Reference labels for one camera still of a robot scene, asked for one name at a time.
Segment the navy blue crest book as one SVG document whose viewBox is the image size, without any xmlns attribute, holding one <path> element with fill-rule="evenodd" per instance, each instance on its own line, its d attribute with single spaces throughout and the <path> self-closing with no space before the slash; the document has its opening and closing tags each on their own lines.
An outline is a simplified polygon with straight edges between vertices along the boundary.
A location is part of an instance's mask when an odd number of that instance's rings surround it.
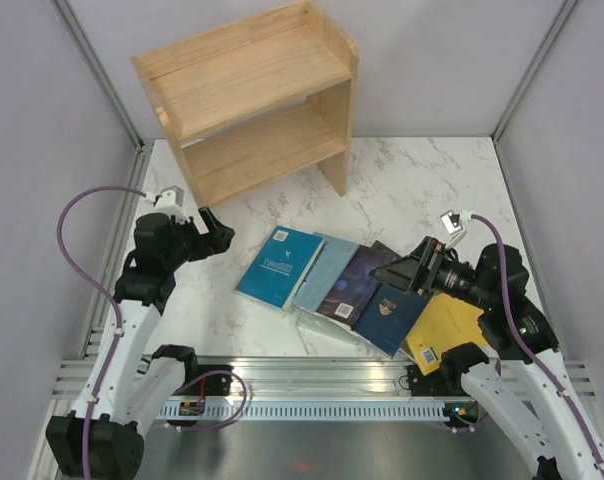
<svg viewBox="0 0 604 480">
<path fill-rule="evenodd" d="M 429 301 L 429 297 L 380 284 L 356 321 L 354 331 L 392 358 Z"/>
</svg>

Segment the dark purple galaxy book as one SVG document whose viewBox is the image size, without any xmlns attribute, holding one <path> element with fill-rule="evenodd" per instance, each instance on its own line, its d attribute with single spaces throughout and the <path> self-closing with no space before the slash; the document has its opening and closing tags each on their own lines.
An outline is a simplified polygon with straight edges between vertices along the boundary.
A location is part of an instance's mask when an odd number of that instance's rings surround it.
<svg viewBox="0 0 604 480">
<path fill-rule="evenodd" d="M 370 272 L 398 259 L 387 248 L 360 245 L 315 313 L 352 330 L 379 284 Z"/>
</svg>

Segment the bright blue book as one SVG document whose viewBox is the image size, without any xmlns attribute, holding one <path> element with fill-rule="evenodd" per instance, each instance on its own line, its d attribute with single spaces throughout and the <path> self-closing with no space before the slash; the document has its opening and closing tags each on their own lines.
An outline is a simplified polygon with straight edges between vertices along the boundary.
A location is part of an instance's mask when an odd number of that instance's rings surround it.
<svg viewBox="0 0 604 480">
<path fill-rule="evenodd" d="M 324 244 L 319 235 L 276 226 L 235 291 L 287 310 Z"/>
</svg>

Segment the light blue book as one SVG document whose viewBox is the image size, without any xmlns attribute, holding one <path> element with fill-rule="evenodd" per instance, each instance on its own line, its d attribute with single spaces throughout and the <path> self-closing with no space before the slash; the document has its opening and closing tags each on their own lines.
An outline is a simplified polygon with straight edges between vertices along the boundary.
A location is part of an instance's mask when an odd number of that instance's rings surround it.
<svg viewBox="0 0 604 480">
<path fill-rule="evenodd" d="M 321 251 L 297 291 L 293 305 L 315 312 L 359 248 L 358 243 L 315 232 L 324 241 Z"/>
</svg>

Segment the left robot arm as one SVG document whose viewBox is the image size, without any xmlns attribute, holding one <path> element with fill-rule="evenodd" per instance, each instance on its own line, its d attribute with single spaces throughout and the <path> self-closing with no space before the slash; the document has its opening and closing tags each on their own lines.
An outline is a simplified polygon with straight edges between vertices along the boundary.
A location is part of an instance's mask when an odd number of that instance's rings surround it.
<svg viewBox="0 0 604 480">
<path fill-rule="evenodd" d="M 138 372 L 184 264 L 226 252 L 233 229 L 207 207 L 199 232 L 180 208 L 160 208 L 136 220 L 134 248 L 111 295 L 115 318 L 102 337 L 93 369 L 69 413 L 50 418 L 46 440 L 61 472 L 75 479 L 132 479 L 147 433 L 174 393 L 193 393 L 201 381 L 188 346 L 165 344 Z"/>
</svg>

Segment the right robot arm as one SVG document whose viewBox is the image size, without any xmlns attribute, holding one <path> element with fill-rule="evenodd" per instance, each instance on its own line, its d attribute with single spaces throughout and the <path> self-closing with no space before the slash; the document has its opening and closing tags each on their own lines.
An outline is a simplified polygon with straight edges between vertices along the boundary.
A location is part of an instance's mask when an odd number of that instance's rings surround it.
<svg viewBox="0 0 604 480">
<path fill-rule="evenodd" d="M 476 265 L 426 237 L 409 255 L 371 271 L 381 283 L 420 296 L 444 293 L 481 309 L 479 328 L 524 388 L 519 399 L 481 347 L 466 342 L 441 354 L 440 385 L 476 400 L 511 441 L 535 479 L 604 479 L 604 441 L 588 418 L 544 314 L 527 298 L 519 251 L 497 241 Z"/>
</svg>

